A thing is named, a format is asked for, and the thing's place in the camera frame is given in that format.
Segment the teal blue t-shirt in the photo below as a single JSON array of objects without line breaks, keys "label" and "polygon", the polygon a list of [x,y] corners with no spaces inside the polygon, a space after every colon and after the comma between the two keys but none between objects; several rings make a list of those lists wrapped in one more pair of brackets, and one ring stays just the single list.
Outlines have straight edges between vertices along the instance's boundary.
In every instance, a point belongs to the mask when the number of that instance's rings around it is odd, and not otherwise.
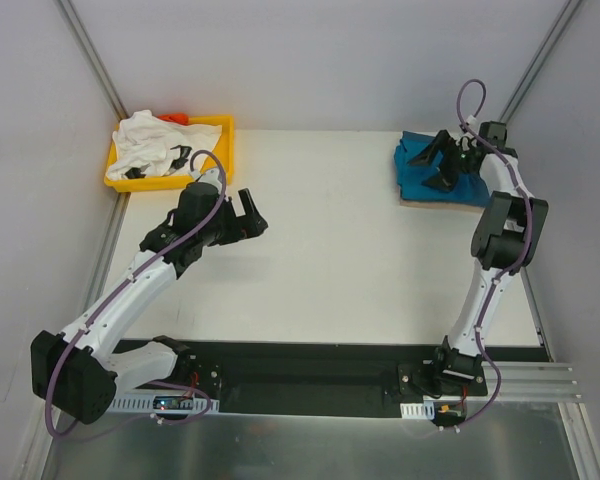
[{"label": "teal blue t-shirt", "polygon": [[435,136],[403,131],[393,156],[404,202],[485,207],[490,195],[471,153],[462,153],[447,130]]}]

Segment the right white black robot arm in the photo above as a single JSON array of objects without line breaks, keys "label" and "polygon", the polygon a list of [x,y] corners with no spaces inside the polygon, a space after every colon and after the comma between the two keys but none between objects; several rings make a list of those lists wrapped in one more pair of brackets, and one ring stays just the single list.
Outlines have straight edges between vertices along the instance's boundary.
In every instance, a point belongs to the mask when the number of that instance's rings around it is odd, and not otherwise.
[{"label": "right white black robot arm", "polygon": [[483,377],[485,340],[500,299],[537,249],[549,205],[524,184],[506,139],[499,122],[484,122],[477,132],[465,128],[459,138],[441,130],[408,161],[412,167],[436,166],[423,182],[426,188],[450,193],[467,173],[477,175],[489,195],[471,240],[474,271],[459,317],[432,360],[409,375],[410,389],[419,394],[461,394]]}]

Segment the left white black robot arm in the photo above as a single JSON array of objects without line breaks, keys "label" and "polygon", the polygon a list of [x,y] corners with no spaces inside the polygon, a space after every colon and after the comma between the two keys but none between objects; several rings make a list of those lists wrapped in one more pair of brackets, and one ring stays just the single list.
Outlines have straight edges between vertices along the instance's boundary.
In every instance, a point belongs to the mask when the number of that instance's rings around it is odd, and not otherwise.
[{"label": "left white black robot arm", "polygon": [[41,331],[32,341],[33,393],[85,425],[98,420],[114,397],[160,380],[168,388],[191,386],[192,352],[168,336],[117,354],[114,349],[145,309],[207,247],[261,236],[268,227],[251,192],[241,189],[237,214],[212,168],[189,183],[177,206],[149,231],[118,281],[60,333]]}]

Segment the orange garment in bin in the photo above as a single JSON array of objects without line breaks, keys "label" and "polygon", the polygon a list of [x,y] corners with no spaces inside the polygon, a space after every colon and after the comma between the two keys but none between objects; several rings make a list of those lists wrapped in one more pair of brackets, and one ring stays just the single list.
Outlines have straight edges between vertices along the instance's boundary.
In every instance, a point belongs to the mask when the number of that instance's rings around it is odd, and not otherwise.
[{"label": "orange garment in bin", "polygon": [[188,115],[181,112],[159,115],[158,119],[165,122],[175,123],[184,126],[187,126],[189,124]]}]

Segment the white printed t-shirt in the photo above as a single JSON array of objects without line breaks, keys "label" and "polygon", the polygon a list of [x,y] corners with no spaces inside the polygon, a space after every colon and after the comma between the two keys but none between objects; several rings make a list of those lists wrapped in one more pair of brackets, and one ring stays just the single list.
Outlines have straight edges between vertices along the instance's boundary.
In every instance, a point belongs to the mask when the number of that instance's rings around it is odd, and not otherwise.
[{"label": "white printed t-shirt", "polygon": [[201,172],[222,134],[220,125],[182,125],[155,117],[150,110],[122,120],[112,134],[116,160],[107,168],[110,181],[190,175]]}]

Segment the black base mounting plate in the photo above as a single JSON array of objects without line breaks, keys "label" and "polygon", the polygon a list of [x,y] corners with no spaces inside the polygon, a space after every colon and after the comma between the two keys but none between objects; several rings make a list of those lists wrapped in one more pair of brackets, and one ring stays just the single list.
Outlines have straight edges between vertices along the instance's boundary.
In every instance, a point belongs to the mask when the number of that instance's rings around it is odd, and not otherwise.
[{"label": "black base mounting plate", "polygon": [[485,352],[437,347],[124,340],[110,364],[86,351],[71,359],[65,410],[84,424],[127,392],[121,362],[137,387],[161,382],[218,402],[223,413],[397,418],[426,398],[484,397]]}]

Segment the right aluminium frame post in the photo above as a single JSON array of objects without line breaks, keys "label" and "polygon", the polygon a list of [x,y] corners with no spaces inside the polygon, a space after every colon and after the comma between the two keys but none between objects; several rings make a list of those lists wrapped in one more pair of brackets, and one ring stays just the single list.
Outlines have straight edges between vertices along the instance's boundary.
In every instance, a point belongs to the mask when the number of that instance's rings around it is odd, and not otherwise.
[{"label": "right aluminium frame post", "polygon": [[487,99],[480,119],[508,125],[521,109],[542,70],[575,21],[583,1],[515,1],[503,24],[502,56],[494,71],[482,74]]}]

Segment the aluminium frame post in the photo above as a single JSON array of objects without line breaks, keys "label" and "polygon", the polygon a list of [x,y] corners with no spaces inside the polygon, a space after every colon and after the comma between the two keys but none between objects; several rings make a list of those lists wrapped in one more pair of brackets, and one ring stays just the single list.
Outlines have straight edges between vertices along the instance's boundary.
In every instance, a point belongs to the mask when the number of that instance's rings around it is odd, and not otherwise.
[{"label": "aluminium frame post", "polygon": [[81,17],[71,0],[55,0],[60,14],[63,16],[78,48],[82,52],[101,91],[118,120],[126,119],[129,114],[119,92],[89,35]]},{"label": "aluminium frame post", "polygon": [[575,21],[583,1],[515,1],[503,24],[502,56],[494,71],[482,74],[487,99],[480,119],[508,125],[521,109],[542,70]]}]

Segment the aluminium extrusion rail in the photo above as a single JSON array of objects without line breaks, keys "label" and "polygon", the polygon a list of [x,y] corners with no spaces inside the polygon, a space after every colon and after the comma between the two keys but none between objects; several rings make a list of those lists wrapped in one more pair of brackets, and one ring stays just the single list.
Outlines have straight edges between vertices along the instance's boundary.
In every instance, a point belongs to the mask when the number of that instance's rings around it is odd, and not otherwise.
[{"label": "aluminium extrusion rail", "polygon": [[580,403],[574,368],[555,362],[500,362],[500,402]]}]

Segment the left aluminium frame post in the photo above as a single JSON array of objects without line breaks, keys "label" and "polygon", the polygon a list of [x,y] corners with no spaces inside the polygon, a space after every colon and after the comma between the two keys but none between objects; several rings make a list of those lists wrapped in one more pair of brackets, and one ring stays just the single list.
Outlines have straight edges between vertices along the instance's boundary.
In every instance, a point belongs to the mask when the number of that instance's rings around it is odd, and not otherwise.
[{"label": "left aluminium frame post", "polygon": [[89,35],[81,17],[71,0],[55,0],[60,14],[63,16],[78,48],[82,52],[101,91],[118,120],[126,119],[129,114],[119,92]]}]

